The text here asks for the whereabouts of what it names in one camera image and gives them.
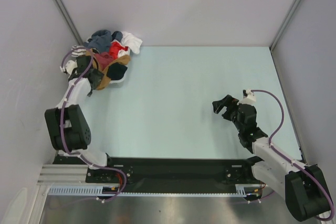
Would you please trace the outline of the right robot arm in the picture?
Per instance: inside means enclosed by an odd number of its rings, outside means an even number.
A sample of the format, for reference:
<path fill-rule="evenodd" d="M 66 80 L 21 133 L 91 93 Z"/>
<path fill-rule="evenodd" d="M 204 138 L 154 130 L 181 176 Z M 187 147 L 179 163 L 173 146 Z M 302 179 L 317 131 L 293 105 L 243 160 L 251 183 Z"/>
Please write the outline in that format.
<path fill-rule="evenodd" d="M 334 203 L 330 196 L 323 171 L 318 165 L 308 165 L 294 159 L 281 150 L 273 137 L 281 127 L 267 135 L 257 125 L 257 110 L 254 107 L 257 90 L 243 91 L 241 100 L 226 95 L 212 103 L 213 112 L 222 114 L 238 131 L 241 145 L 249 150 L 257 161 L 242 169 L 243 179 L 249 183 L 260 180 L 281 196 L 287 209 L 297 221 L 316 218 L 323 222 L 335 216 Z"/>

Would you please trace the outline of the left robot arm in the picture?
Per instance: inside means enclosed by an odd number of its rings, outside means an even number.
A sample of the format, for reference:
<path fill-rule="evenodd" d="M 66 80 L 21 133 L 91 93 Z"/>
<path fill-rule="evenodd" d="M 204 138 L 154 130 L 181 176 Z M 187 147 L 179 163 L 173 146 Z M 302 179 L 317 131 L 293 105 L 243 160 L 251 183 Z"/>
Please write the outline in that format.
<path fill-rule="evenodd" d="M 69 74 L 68 88 L 56 107 L 45 111 L 45 121 L 51 144 L 57 151 L 81 159 L 105 182 L 115 178 L 116 169 L 108 164 L 108 155 L 91 144 L 91 130 L 81 109 L 102 79 L 94 57 L 82 56 L 69 61 L 64 71 Z"/>

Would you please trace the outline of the tan tank top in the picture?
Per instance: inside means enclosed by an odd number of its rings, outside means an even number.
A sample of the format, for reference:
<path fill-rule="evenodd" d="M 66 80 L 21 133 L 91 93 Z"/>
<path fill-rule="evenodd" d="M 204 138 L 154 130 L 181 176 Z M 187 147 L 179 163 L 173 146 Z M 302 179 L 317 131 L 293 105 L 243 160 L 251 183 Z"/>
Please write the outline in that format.
<path fill-rule="evenodd" d="M 130 55 L 114 58 L 107 52 L 93 54 L 93 67 L 103 74 L 96 90 L 106 88 L 111 81 L 121 80 L 128 69 L 127 65 L 130 61 Z"/>

